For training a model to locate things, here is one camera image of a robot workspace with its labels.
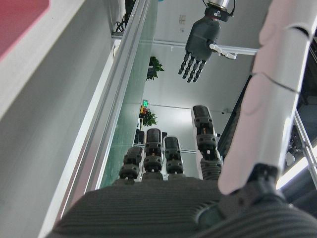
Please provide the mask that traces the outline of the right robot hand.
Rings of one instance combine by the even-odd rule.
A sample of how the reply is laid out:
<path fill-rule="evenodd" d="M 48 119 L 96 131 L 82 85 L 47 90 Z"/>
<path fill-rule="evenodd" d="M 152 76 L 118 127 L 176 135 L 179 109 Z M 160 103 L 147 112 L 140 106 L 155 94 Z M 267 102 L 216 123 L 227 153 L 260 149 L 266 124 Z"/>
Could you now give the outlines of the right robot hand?
<path fill-rule="evenodd" d="M 311 40 L 314 0 L 274 0 L 260 31 L 225 158 L 207 107 L 193 108 L 202 179 L 183 173 L 176 141 L 156 132 L 124 156 L 113 185 L 82 196 L 51 238 L 314 238 L 317 221 L 276 189 Z"/>

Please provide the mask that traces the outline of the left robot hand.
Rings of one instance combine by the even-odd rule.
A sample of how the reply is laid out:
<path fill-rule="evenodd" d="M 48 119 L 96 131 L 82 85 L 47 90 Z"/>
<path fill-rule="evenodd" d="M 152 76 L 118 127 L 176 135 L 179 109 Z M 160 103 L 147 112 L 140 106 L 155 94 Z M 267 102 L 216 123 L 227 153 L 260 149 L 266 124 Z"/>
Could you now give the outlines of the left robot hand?
<path fill-rule="evenodd" d="M 198 80 L 212 53 L 231 60 L 236 59 L 236 55 L 216 44 L 219 32 L 219 21 L 209 16 L 204 16 L 193 24 L 185 46 L 186 54 L 178 72 L 188 83 Z"/>

